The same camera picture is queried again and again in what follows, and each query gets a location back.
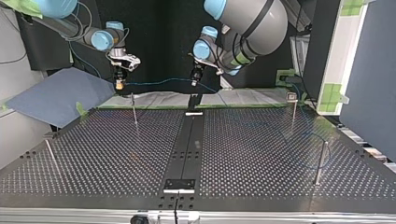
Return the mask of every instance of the blue cable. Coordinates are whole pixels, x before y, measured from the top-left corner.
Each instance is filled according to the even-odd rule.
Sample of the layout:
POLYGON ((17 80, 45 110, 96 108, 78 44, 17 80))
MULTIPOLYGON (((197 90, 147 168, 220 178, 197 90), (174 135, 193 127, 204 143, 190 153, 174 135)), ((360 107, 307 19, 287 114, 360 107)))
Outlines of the blue cable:
POLYGON ((97 74, 97 76, 98 76, 99 78, 102 78, 102 75, 100 74, 100 72, 99 72, 92 64, 87 63, 85 60, 83 60, 82 58, 80 58, 80 57, 76 54, 76 52, 73 50, 72 44, 71 44, 70 42, 69 42, 69 47, 70 47, 70 50, 72 51, 72 53, 74 54, 74 56, 75 56, 76 58, 78 58, 80 61, 82 61, 82 62, 84 62, 85 64, 87 64, 90 68, 92 68, 92 69, 95 71, 95 73, 97 74))
MULTIPOLYGON (((172 78, 168 78, 168 79, 166 79, 166 80, 159 81, 159 82, 130 82, 130 83, 127 83, 126 85, 133 85, 133 86, 154 86, 154 85, 162 85, 162 84, 167 83, 167 82, 170 82, 170 81, 187 81, 187 82, 192 82, 192 80, 191 80, 191 79, 188 79, 188 78, 172 77, 172 78)), ((219 96, 219 98, 221 99, 221 101, 222 101, 225 105, 227 105, 227 104, 225 103, 224 99, 222 98, 222 96, 221 96, 220 94, 218 94, 217 91, 215 91, 215 90, 213 90, 212 88, 210 88, 210 87, 208 87, 208 86, 202 84, 201 82, 197 82, 197 84, 200 85, 200 86, 202 86, 202 87, 204 87, 205 89, 207 89, 207 90, 209 90, 209 91, 212 91, 212 92, 216 93, 216 94, 219 96)))

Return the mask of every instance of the wall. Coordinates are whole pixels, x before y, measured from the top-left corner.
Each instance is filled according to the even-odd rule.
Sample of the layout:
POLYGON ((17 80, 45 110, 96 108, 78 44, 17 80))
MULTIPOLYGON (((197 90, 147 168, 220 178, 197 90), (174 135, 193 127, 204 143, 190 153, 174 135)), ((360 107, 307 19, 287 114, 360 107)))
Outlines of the wall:
MULTIPOLYGON (((17 24, 12 11, 0 11, 0 105, 43 79, 41 72, 30 70, 26 57, 16 63, 2 63, 19 59, 25 52, 20 34, 3 12, 17 24)), ((36 146, 49 131, 45 123, 0 108, 0 169, 36 146)))
POLYGON ((340 120, 396 161, 396 1, 370 3, 340 120))

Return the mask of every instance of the black cable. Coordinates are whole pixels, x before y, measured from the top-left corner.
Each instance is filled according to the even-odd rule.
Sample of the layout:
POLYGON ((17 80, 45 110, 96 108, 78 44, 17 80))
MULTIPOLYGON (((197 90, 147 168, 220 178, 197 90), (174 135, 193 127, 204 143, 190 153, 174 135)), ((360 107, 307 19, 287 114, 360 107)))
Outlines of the black cable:
POLYGON ((314 104, 314 101, 312 100, 311 94, 309 94, 308 88, 305 85, 305 81, 304 81, 304 78, 303 78, 304 72, 301 70, 300 60, 299 60, 299 53, 298 53, 298 48, 297 48, 298 24, 299 24, 302 12, 303 12, 303 5, 300 5, 300 10, 298 12, 297 22, 296 22, 296 35, 294 37, 294 47, 295 47, 295 50, 296 50, 297 66, 298 66, 298 70, 300 72, 300 75, 296 74, 296 76, 299 77, 301 79, 301 81, 303 82, 303 86, 304 86, 305 92, 308 95, 309 100, 312 103, 312 106, 315 108, 315 110, 318 110, 317 106, 314 104))
POLYGON ((27 53, 25 52, 23 54, 23 56, 21 56, 19 59, 16 59, 16 60, 13 60, 13 61, 9 61, 9 62, 0 62, 0 64, 17 63, 17 62, 22 61, 26 56, 27 56, 27 53))
POLYGON ((176 198, 175 210, 174 210, 174 214, 175 214, 175 224, 178 224, 178 216, 177 216, 178 196, 179 196, 179 194, 177 195, 177 198, 176 198))
POLYGON ((14 23, 11 21, 11 19, 9 18, 9 16, 6 14, 6 12, 4 12, 4 10, 2 8, 0 8, 0 11, 3 13, 3 15, 6 17, 6 20, 8 21, 8 23, 14 28, 14 30, 18 33, 20 33, 20 29, 18 29, 18 27, 16 25, 14 25, 14 23))

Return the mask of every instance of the table surface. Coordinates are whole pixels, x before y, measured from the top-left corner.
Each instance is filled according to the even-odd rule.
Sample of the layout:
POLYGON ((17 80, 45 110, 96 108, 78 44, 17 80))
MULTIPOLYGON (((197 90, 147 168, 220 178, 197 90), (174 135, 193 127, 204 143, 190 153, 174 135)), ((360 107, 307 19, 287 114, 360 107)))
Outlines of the table surface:
POLYGON ((0 207, 396 213, 396 175, 309 109, 184 112, 94 111, 0 171, 0 207))

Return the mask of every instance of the gray fabric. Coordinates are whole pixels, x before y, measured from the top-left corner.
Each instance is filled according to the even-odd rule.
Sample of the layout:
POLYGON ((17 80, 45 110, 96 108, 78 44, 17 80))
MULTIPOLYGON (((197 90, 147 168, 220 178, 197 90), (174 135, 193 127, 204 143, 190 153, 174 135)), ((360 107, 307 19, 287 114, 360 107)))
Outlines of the gray fabric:
POLYGON ((84 110, 96 107, 114 95, 113 85, 77 70, 64 69, 6 103, 26 116, 63 128, 84 110))
POLYGON ((354 133, 396 161, 396 1, 371 3, 346 96, 341 121, 354 133))
MULTIPOLYGON (((280 105, 286 103, 285 89, 232 90, 204 95, 201 105, 280 105)), ((170 91, 150 92, 134 96, 135 105, 144 108, 187 107, 190 95, 170 91)), ((100 107, 131 107, 132 98, 114 96, 100 107)))

